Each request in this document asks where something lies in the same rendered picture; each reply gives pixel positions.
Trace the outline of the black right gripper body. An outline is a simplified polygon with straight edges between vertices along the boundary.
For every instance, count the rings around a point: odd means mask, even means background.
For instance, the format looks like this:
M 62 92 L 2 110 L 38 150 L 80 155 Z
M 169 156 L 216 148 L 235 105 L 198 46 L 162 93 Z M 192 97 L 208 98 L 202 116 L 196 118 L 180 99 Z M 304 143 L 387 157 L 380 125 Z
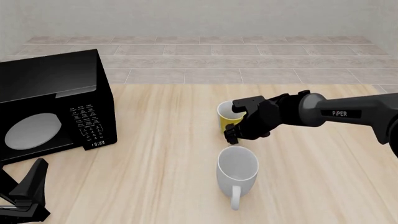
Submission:
M 279 106 L 271 100 L 265 100 L 259 104 L 255 113 L 246 113 L 243 120 L 237 124 L 237 137 L 248 140 L 266 138 L 278 125 L 280 125 Z

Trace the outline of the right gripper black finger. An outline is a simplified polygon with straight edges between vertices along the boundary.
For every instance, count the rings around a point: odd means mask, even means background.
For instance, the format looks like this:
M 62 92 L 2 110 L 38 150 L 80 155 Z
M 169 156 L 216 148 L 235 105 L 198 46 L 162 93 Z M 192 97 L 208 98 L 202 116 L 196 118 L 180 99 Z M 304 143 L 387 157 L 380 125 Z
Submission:
M 249 98 L 233 100 L 231 110 L 234 113 L 246 112 L 248 114 L 252 114 L 258 110 L 259 104 L 265 100 L 266 99 L 263 96 L 252 96 Z
M 234 124 L 227 124 L 224 130 L 224 137 L 229 144 L 238 144 L 238 138 L 236 136 L 236 131 Z

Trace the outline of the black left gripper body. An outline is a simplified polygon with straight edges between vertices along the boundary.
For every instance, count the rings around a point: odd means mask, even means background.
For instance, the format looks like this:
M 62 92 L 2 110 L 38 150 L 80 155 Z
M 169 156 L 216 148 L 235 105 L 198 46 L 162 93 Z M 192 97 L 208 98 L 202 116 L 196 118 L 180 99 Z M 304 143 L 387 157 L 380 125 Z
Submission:
M 41 204 L 21 201 L 16 205 L 0 205 L 0 222 L 44 222 L 50 212 Z

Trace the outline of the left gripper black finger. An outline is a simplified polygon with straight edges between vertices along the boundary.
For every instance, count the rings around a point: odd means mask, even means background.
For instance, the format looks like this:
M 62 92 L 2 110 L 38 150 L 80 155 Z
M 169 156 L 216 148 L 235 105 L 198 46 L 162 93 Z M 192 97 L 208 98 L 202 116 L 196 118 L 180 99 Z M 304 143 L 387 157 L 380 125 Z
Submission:
M 15 187 L 18 185 L 6 171 L 4 171 L 3 166 L 0 166 L 0 187 Z
M 49 164 L 43 158 L 38 158 L 23 180 L 9 192 L 18 200 L 31 200 L 33 203 L 45 203 L 45 178 Z

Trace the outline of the yellow and white mug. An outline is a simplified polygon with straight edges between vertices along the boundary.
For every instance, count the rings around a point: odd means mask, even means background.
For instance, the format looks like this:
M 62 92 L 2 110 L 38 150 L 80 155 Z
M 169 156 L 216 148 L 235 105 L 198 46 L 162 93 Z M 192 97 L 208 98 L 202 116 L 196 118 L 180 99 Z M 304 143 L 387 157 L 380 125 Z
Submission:
M 228 124 L 238 124 L 240 121 L 242 121 L 244 115 L 246 115 L 246 112 L 240 112 L 240 113 L 235 113 L 232 110 L 233 106 L 233 101 L 228 100 L 225 102 L 222 102 L 218 105 L 217 107 L 217 115 L 218 115 L 218 124 L 220 127 L 220 132 L 221 134 L 224 134 L 224 131 L 226 130 L 226 126 Z

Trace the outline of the round grey microwave turntable plate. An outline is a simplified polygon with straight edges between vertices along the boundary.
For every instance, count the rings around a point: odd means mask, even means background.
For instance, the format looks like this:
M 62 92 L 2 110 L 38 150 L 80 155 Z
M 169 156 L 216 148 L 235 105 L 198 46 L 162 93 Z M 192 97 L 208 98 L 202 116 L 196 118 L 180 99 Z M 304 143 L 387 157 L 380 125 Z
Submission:
M 50 141 L 62 127 L 57 115 L 40 113 L 16 123 L 5 135 L 6 146 L 14 150 L 27 150 Z

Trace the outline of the black microwave oven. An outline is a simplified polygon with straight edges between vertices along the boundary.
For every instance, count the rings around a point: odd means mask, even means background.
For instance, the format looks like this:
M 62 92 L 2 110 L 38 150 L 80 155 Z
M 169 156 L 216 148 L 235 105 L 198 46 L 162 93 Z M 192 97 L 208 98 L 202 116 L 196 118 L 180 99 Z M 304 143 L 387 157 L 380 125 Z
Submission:
M 16 123 L 53 113 L 60 131 L 38 147 L 14 150 L 5 135 Z M 85 150 L 118 140 L 114 98 L 97 50 L 0 63 L 0 162 L 13 164 L 77 147 Z

